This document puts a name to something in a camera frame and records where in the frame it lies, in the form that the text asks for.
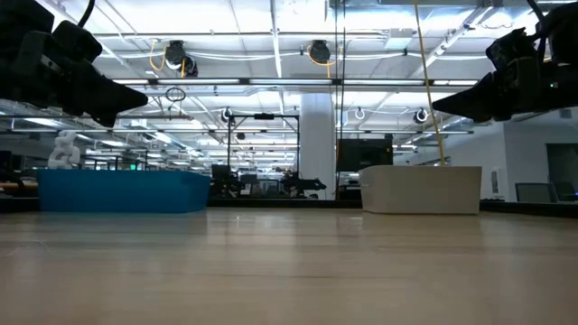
ceiling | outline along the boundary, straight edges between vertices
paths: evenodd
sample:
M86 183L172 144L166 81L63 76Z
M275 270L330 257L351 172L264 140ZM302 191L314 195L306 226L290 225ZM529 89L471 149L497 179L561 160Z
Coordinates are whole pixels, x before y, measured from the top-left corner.
M37 2L55 14L57 24L62 19L78 21L88 0ZM526 27L533 30L537 22L525 1L482 1L496 7L478 7L478 2L420 1L419 17L424 34L424 55L429 59L427 72L430 79L480 79L493 69L485 58L485 49L512 29ZM343 60L341 54L337 58L338 64L331 66L331 78L423 79L412 1L395 0L388 3L391 5L379 5L377 0L340 0L339 10L335 14L335 5L326 7L325 0L97 0L97 7L85 28L103 44L105 50L94 64L111 79L178 77L179 73L166 65L161 70L155 70L150 64L152 53L154 64L161 66L163 47L170 40L185 41L186 51L198 64L200 78L326 79L326 67L312 64L306 51L301 54L301 50L306 49L313 40L325 40L333 54L331 60L335 60L336 45L338 52L345 51L346 59ZM538 3L546 10L552 6L549 1ZM298 115L301 94L307 91L283 87L225 87L219 88L223 93L215 96L211 93L213 87L194 89L195 96L187 97L177 107L173 106L170 112L172 115L190 116L190 119L145 120L147 116L169 114L171 102L160 94L151 96L148 106L124 114L140 116L138 127L141 128L219 129L224 126L219 123L219 117L225 107L230 107L235 114L271 112ZM428 106L424 91L416 92L404 87L395 91L348 87L343 90L343 110L348 117L344 127L346 130L421 130L431 126L431 122L416 125L413 121L413 113ZM341 88L337 94L335 89L324 91L331 93L333 100L337 99L337 107L340 108ZM432 94L433 100L452 93L435 92ZM355 117L360 110L365 113L361 119ZM438 116L447 123L455 121L453 116ZM98 127L88 120L81 123L84 124L83 128ZM119 120L116 128L134 128L136 122L133 126L130 123L130 120ZM38 127L34 123L26 125ZM238 141L241 143L296 142L296 136L289 132L289 126L282 120L247 120L243 127L285 128L287 133L268 137L247 134L246 140ZM462 122L452 125L452 129L460 127L465 128L466 125ZM222 135L167 134L175 143L192 149L222 149L219 146ZM98 139L106 135L88 136ZM402 144L410 137L400 135L396 139ZM151 148L152 145L143 142L142 134L123 135L123 139L135 148ZM166 149L177 148L169 144ZM281 155L284 158L275 163L293 161L292 155Z

